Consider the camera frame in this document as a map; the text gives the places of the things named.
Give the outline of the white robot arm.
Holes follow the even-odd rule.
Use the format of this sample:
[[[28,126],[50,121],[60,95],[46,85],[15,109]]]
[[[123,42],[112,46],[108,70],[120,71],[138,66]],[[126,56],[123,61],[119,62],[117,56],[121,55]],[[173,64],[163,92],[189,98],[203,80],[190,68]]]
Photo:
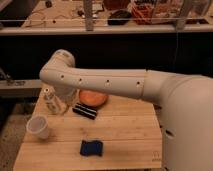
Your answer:
[[[52,54],[39,77],[63,101],[84,89],[159,106],[162,170],[213,171],[213,78],[146,69],[80,69],[63,49]]]

